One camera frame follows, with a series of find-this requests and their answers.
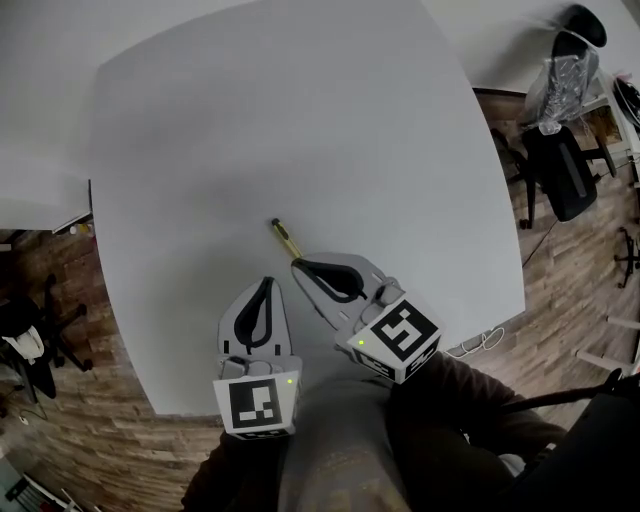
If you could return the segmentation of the person's left hand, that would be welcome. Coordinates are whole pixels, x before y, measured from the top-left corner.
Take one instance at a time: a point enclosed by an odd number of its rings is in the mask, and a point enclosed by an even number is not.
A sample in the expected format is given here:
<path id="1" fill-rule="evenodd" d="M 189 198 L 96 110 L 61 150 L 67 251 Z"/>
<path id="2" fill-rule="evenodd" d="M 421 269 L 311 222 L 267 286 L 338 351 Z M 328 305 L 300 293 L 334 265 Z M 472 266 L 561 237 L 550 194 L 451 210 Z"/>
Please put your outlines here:
<path id="1" fill-rule="evenodd" d="M 283 367 L 274 362 L 240 356 L 221 357 L 219 367 L 220 380 L 268 376 L 283 372 Z"/>

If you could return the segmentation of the person's right hand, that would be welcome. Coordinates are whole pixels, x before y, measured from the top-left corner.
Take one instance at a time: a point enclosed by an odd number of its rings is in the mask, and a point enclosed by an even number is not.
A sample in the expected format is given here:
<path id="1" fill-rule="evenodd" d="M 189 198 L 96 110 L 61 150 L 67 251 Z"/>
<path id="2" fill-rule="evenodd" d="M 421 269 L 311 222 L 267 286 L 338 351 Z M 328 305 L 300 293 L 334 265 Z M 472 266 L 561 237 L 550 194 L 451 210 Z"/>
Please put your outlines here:
<path id="1" fill-rule="evenodd" d="M 365 306 L 356 316 L 353 333 L 357 333 L 368 326 L 386 307 L 396 302 L 404 294 L 405 291 L 394 277 L 385 278 L 374 291 L 372 298 L 366 302 Z"/>

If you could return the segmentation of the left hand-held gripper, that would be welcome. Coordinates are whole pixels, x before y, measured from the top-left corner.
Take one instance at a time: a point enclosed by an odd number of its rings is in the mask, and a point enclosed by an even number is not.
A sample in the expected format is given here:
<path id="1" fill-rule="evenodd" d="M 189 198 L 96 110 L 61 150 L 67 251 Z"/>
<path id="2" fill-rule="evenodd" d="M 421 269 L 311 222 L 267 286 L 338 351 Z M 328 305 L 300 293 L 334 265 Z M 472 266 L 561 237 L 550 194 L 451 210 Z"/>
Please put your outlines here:
<path id="1" fill-rule="evenodd" d="M 256 281 L 234 300 L 219 320 L 217 341 L 213 388 L 225 432 L 240 440 L 294 434 L 302 360 L 293 353 L 281 289 L 274 278 Z M 271 361 L 283 372 L 220 380 L 219 360 L 228 356 Z"/>

